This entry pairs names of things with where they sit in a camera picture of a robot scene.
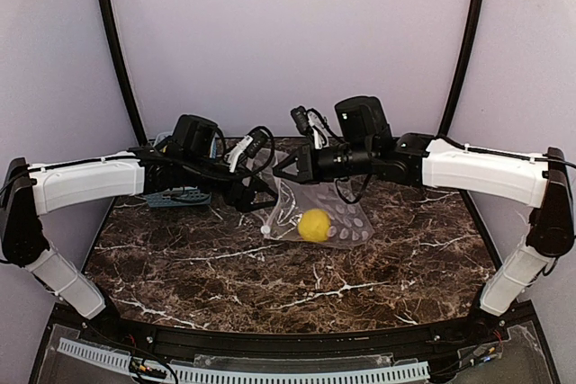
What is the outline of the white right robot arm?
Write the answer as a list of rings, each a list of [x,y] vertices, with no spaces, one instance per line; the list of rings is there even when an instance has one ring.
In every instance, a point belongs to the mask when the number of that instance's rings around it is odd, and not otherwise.
[[[460,144],[444,135],[395,138],[375,96],[347,98],[335,112],[343,134],[338,144],[310,141],[279,162],[274,176],[316,184],[362,175],[366,181],[484,193],[531,208],[528,233],[480,293],[481,311],[503,315],[545,267],[573,248],[569,163],[560,149],[523,154]]]

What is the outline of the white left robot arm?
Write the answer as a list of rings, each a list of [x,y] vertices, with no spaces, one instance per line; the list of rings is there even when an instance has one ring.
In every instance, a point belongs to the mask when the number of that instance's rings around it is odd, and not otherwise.
[[[1,262],[31,273],[81,317],[112,314],[111,301],[44,236],[41,216],[89,201],[188,188],[219,194],[242,213],[261,210],[278,199],[260,176],[274,157],[275,139],[265,126],[227,147],[214,121],[184,114],[157,143],[113,155],[35,165],[15,158],[1,187]]]

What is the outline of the clear zip top bag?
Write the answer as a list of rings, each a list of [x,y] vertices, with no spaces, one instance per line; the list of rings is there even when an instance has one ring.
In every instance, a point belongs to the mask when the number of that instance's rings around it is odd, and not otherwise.
[[[373,237],[374,228],[361,205],[348,204],[338,196],[350,191],[347,183],[301,185],[276,177],[271,167],[260,178],[277,193],[274,206],[256,212],[266,239],[346,249]]]

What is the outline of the yellow round fruit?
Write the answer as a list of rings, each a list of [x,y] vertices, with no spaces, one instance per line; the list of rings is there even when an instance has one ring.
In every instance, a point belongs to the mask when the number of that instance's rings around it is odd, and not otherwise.
[[[329,239],[331,219],[325,210],[311,209],[301,215],[297,225],[300,237],[307,242],[321,243]]]

